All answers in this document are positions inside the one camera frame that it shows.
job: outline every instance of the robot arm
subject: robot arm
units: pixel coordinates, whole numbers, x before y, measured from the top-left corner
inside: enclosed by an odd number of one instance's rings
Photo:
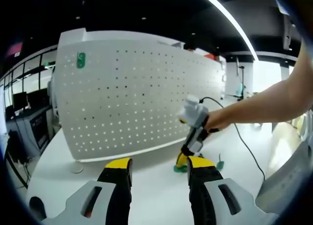
[[[209,133],[204,126],[209,119],[209,110],[199,99],[189,95],[184,102],[182,109],[178,113],[180,122],[190,126],[189,134],[177,157],[175,168],[186,168],[187,157],[198,153],[203,147],[203,141]],[[217,132],[218,129],[210,130],[210,133]]]

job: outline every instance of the white robot part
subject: white robot part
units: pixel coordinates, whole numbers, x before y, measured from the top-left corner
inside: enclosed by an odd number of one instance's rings
[[[189,95],[185,99],[182,109],[178,112],[179,120],[190,127],[199,128],[206,117],[208,109],[199,103],[199,99]]]

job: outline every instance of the black cable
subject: black cable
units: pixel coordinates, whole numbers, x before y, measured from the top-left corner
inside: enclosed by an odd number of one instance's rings
[[[28,181],[29,181],[29,174],[27,173],[27,170],[26,170],[26,168],[25,168],[25,165],[23,165],[23,168],[24,168],[24,172],[25,172],[25,174],[26,174],[26,176],[27,176],[27,178],[26,178],[26,183],[28,183]]]
[[[13,81],[12,81],[12,79],[11,79],[11,98],[12,98],[12,97],[13,97]],[[10,103],[10,105],[13,105],[12,99],[10,99],[10,95],[8,95],[8,98],[9,98],[9,103]],[[13,112],[13,119],[14,119],[15,125],[16,125],[17,128],[18,128],[20,139],[21,139],[21,141],[23,142],[23,145],[25,146],[25,143],[24,143],[24,141],[23,141],[23,139],[22,139],[22,134],[21,134],[21,132],[20,132],[20,128],[19,128],[19,126],[18,126],[18,124],[17,124],[17,121],[16,121],[15,112]],[[39,152],[39,154],[41,155],[41,152],[40,152],[40,149],[39,149],[38,144],[34,144],[33,141],[32,141],[32,140],[30,139],[30,137],[29,137],[29,134],[28,134],[28,130],[27,130],[27,127],[26,127],[26,124],[25,124],[24,117],[22,117],[22,122],[23,122],[23,124],[24,124],[26,136],[27,136],[29,142],[35,147],[35,149],[36,149],[36,150]]]
[[[213,99],[213,98],[211,98],[211,97],[204,97],[204,98],[202,98],[202,99],[200,100],[199,103],[202,104],[205,99],[213,100],[215,103],[217,103],[217,104],[220,105],[222,108],[224,108],[224,106],[223,106],[222,104],[220,104],[219,101],[217,101],[217,100],[215,100],[215,99]],[[252,151],[250,150],[250,148],[248,147],[248,145],[245,143],[245,141],[244,141],[243,138],[241,137],[236,123],[234,123],[234,125],[235,125],[235,128],[236,128],[236,130],[237,130],[237,133],[238,133],[238,136],[239,136],[240,140],[242,141],[242,143],[245,145],[245,147],[246,147],[246,148],[248,149],[248,151],[250,152],[250,154],[251,154],[251,156],[253,157],[253,159],[254,159],[254,161],[255,161],[257,167],[259,168],[259,170],[261,171],[261,173],[262,173],[262,175],[263,175],[263,181],[265,181],[265,174],[264,174],[263,170],[261,169],[261,167],[260,167],[258,161],[256,160],[254,154],[252,153]]]
[[[14,173],[16,174],[16,176],[18,177],[18,179],[21,181],[21,183],[23,184],[23,186],[28,189],[28,185],[27,183],[24,181],[24,179],[21,177],[21,175],[19,174],[19,172],[17,171],[17,169],[15,168],[14,163],[12,162],[11,157],[9,156],[8,152],[6,152],[5,154],[5,158],[7,159],[7,161],[9,162],[9,164],[12,167],[12,170],[14,171]]]

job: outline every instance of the desk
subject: desk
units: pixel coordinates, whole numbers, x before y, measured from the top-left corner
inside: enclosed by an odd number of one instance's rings
[[[16,131],[29,158],[40,156],[48,145],[51,132],[51,106],[25,110],[6,122],[7,131]]]
[[[255,154],[264,172],[271,153],[271,124],[261,128],[253,124],[239,124],[247,145]],[[187,174],[175,173],[173,166],[181,143],[133,156],[132,203],[129,224],[193,224],[189,202]],[[221,153],[225,161],[221,174],[232,178],[255,198],[263,177],[252,156],[240,141],[236,129],[229,126],[210,136],[202,154],[218,162]],[[65,209],[66,200],[89,180],[97,180],[107,161],[83,163],[79,174],[70,172],[74,162],[61,129],[42,154],[31,178],[26,203],[33,196],[42,199],[48,217],[55,217]]]

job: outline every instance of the white table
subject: white table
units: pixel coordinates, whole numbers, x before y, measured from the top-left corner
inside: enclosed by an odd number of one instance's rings
[[[239,124],[238,127],[265,172],[271,154],[271,124],[262,127]],[[187,174],[173,171],[180,148],[181,143],[178,143],[133,156],[130,225],[193,224]],[[232,178],[254,197],[257,196],[263,181],[262,174],[233,125],[207,139],[201,152],[214,163],[218,162],[221,153],[225,161],[222,176]],[[47,146],[33,172],[27,203],[31,197],[37,196],[42,199],[47,216],[55,217],[65,209],[69,196],[87,181],[97,180],[107,163],[83,163],[83,171],[73,174],[69,169],[73,162],[61,129]]]

